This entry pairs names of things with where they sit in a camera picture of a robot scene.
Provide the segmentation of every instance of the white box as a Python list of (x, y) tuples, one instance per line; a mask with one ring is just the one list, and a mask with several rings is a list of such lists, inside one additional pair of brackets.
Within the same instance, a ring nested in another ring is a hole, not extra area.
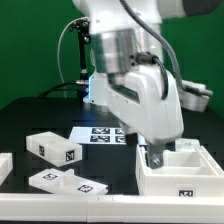
[(60, 167), (82, 159), (82, 146), (52, 132), (26, 137), (27, 150)]
[(140, 195), (166, 197), (224, 197), (224, 172), (207, 150), (195, 144), (189, 151), (164, 151), (164, 166), (151, 169), (145, 149), (137, 148), (136, 179)]
[(6, 179), (13, 168), (12, 165), (12, 154), (1, 153), (0, 154), (0, 185)]
[(107, 185), (74, 175), (70, 169), (62, 172), (56, 169), (44, 170), (29, 178), (29, 185), (54, 194), (104, 195)]

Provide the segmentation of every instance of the black table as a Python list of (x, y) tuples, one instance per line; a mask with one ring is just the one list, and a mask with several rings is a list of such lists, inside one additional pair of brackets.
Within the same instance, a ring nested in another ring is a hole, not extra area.
[[(224, 168), (224, 119), (210, 109), (204, 113), (183, 110), (183, 118), (183, 137), (200, 140)], [(26, 136), (52, 131), (68, 138), (73, 126), (119, 125), (110, 113), (84, 109), (75, 99), (20, 98), (3, 108), (0, 111), (0, 152), (13, 153), (14, 164), (13, 171), (0, 187), (0, 193), (45, 193), (30, 187), (28, 178), (44, 169), (58, 168), (26, 151)], [(83, 149), (82, 161), (59, 169), (72, 168), (81, 177), (107, 184), (110, 194), (138, 194), (135, 147), (83, 145)]]

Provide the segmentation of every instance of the black sticker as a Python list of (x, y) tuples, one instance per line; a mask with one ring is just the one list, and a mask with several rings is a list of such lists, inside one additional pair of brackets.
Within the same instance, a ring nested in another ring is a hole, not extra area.
[(45, 150), (44, 150), (44, 147), (41, 146), (41, 145), (39, 145), (39, 154), (40, 154), (41, 156), (45, 156)]
[(116, 143), (126, 143), (124, 136), (116, 136), (115, 141)]
[(109, 128), (93, 128), (92, 129), (92, 134), (109, 135), (110, 134), (110, 129)]
[(48, 175), (44, 176), (43, 178), (46, 180), (54, 180), (57, 177), (58, 177), (57, 175), (49, 173)]
[(90, 142), (110, 142), (110, 136), (91, 136)]
[(115, 134), (116, 134), (116, 135), (123, 135), (123, 131), (122, 131), (122, 129), (121, 129), (121, 128), (116, 128), (116, 129), (115, 129)]
[(179, 197), (194, 197), (193, 190), (179, 190)]
[(77, 190), (78, 191), (82, 191), (84, 193), (88, 193), (93, 189), (93, 187), (90, 187), (88, 185), (82, 185), (81, 187), (79, 187)]
[(72, 161), (74, 159), (75, 159), (75, 151), (74, 150), (66, 152), (66, 162)]

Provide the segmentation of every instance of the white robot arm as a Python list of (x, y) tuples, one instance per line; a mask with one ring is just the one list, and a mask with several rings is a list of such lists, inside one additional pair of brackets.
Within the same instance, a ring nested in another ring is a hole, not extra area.
[[(161, 167), (165, 144), (183, 133), (176, 81), (158, 66), (161, 63), (156, 63), (158, 58), (162, 61), (161, 44), (128, 15), (124, 9), (125, 1), (73, 2), (91, 21), (96, 69), (98, 73), (107, 74), (110, 84), (107, 91), (109, 110), (120, 120), (126, 134), (136, 132), (146, 139), (148, 165), (151, 168)], [(189, 14), (185, 12), (184, 0), (128, 0), (128, 4), (137, 17), (157, 34), (160, 33), (161, 15), (167, 18)], [(175, 6), (173, 11), (164, 10), (167, 4)], [(197, 88), (179, 82), (182, 88), (196, 89), (200, 94)], [(209, 98), (210, 93), (204, 92), (206, 96), (203, 97)]]

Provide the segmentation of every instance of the green background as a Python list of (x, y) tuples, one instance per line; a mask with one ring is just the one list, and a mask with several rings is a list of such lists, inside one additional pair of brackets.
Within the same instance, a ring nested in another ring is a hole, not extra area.
[[(57, 43), (63, 28), (81, 14), (71, 0), (0, 0), (0, 108), (16, 98), (38, 96), (60, 83)], [(224, 5), (210, 15), (164, 21), (184, 79), (208, 85), (210, 107), (224, 116)], [(76, 32), (61, 51), (65, 81), (79, 78)], [(166, 58), (166, 65), (171, 69)], [(63, 96), (54, 93), (51, 96)]]

